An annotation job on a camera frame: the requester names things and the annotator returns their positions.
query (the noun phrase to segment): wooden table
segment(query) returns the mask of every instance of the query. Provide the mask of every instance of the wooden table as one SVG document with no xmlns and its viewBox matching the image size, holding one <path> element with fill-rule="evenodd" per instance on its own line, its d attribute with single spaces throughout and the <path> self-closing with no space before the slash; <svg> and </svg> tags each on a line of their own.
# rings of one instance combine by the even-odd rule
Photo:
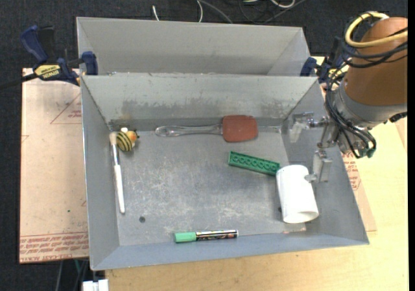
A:
<svg viewBox="0 0 415 291">
<path fill-rule="evenodd" d="M 377 225 L 369 245 L 108 270 L 110 290 L 408 290 L 407 153 L 394 124 L 371 133 L 377 152 L 356 161 Z"/>
</svg>

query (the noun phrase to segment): marker cap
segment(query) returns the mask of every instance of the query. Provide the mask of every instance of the marker cap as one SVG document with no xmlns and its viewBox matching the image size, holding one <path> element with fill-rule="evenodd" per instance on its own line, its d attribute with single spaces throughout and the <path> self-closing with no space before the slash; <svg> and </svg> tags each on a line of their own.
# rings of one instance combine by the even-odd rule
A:
<svg viewBox="0 0 415 291">
<path fill-rule="evenodd" d="M 194 242 L 196 241 L 195 232 L 179 232 L 174 234 L 175 242 Z"/>
</svg>

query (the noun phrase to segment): black carpet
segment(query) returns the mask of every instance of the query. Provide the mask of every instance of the black carpet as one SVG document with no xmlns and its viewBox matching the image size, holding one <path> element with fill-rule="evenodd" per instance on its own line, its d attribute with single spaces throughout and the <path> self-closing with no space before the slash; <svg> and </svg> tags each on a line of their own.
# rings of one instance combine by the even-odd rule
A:
<svg viewBox="0 0 415 291">
<path fill-rule="evenodd" d="M 252 24 L 262 8 L 244 6 L 236 0 L 205 0 L 221 9 L 234 23 Z M 274 6 L 257 19 L 266 25 L 303 27 L 311 54 L 325 55 L 333 38 L 341 35 L 347 20 L 367 10 L 389 16 L 408 16 L 408 0 L 306 0 L 288 11 Z M 19 34 L 31 25 L 55 27 L 56 49 L 67 49 L 69 59 L 77 55 L 75 18 L 123 17 L 154 19 L 151 6 L 161 20 L 197 21 L 198 7 L 192 0 L 0 0 L 0 84 L 16 80 L 22 67 L 32 67 L 35 59 L 19 41 Z M 224 22 L 205 7 L 205 22 Z M 19 179 L 21 88 L 0 91 L 0 289 L 54 290 L 59 262 L 19 265 Z M 73 261 L 62 269 L 60 290 L 72 290 L 77 270 Z"/>
</svg>

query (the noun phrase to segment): clear plastic handle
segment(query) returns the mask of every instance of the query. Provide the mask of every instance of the clear plastic handle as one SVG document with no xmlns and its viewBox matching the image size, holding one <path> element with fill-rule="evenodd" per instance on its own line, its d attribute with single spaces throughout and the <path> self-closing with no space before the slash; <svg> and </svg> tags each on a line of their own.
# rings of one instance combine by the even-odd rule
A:
<svg viewBox="0 0 415 291">
<path fill-rule="evenodd" d="M 210 126 L 160 126 L 156 128 L 156 135 L 160 137 L 176 137 L 184 134 L 222 134 L 222 125 Z"/>
</svg>

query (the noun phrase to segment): marker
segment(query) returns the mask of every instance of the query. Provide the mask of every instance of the marker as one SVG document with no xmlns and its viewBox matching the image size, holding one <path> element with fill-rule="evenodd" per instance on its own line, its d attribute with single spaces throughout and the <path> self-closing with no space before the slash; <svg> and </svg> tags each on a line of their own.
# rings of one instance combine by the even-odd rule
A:
<svg viewBox="0 0 415 291">
<path fill-rule="evenodd" d="M 216 230 L 201 232 L 179 232 L 174 234 L 175 242 L 197 242 L 200 240 L 232 239 L 238 237 L 238 230 Z"/>
<path fill-rule="evenodd" d="M 117 195 L 118 195 L 119 211 L 121 214 L 124 214 L 125 206 L 124 206 L 124 192 L 123 192 L 123 175 L 121 174 L 121 166 L 119 164 L 119 155 L 118 155 L 118 147 L 117 147 L 117 132 L 110 133 L 110 146 L 111 146 L 112 163 L 113 163 L 113 169 L 114 169 L 115 190 L 117 191 Z"/>
</svg>

